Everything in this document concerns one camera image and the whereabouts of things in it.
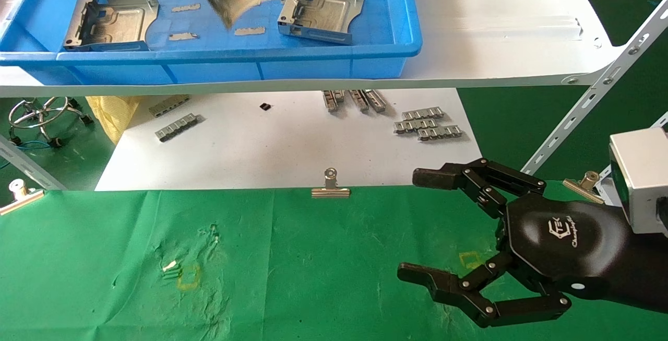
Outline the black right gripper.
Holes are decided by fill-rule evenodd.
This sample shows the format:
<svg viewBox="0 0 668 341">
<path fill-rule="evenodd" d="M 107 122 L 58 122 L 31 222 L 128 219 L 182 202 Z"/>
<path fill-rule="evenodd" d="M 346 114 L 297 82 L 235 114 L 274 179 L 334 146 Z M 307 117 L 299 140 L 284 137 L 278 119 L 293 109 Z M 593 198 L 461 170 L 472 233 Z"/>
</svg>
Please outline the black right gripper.
<svg viewBox="0 0 668 341">
<path fill-rule="evenodd" d="M 571 307 L 561 292 L 611 300 L 630 288 L 631 229 L 618 206 L 545 198 L 539 195 L 545 191 L 544 181 L 486 158 L 446 163 L 439 169 L 416 168 L 412 183 L 461 190 L 492 219 L 506 214 L 509 253 L 497 253 L 462 278 L 413 263 L 398 267 L 401 281 L 423 286 L 434 302 L 460 309 L 479 327 L 556 320 Z M 501 192 L 519 198 L 507 205 Z M 485 298 L 482 291 L 506 273 L 539 296 Z"/>
</svg>

